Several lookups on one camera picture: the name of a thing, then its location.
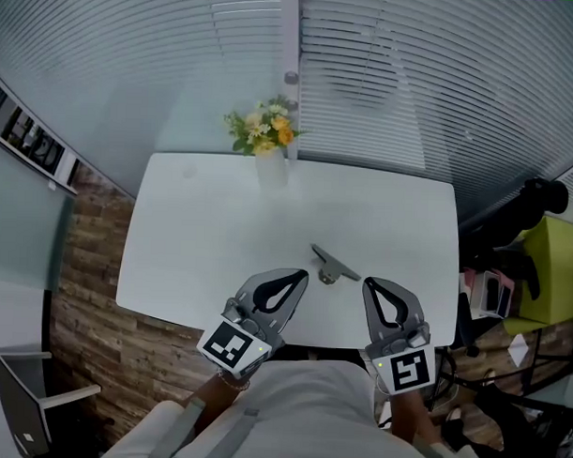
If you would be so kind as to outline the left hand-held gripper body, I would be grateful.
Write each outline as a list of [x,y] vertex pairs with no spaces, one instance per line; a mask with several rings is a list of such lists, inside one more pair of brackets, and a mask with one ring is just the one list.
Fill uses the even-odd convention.
[[197,349],[225,374],[241,379],[252,374],[282,346],[281,334],[261,313],[252,313],[229,298],[218,320],[201,336]]

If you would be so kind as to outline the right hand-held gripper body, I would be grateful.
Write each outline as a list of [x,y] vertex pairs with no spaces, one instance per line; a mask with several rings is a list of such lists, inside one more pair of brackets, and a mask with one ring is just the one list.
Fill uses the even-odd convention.
[[422,389],[436,381],[434,346],[426,322],[371,343],[366,353],[390,395]]

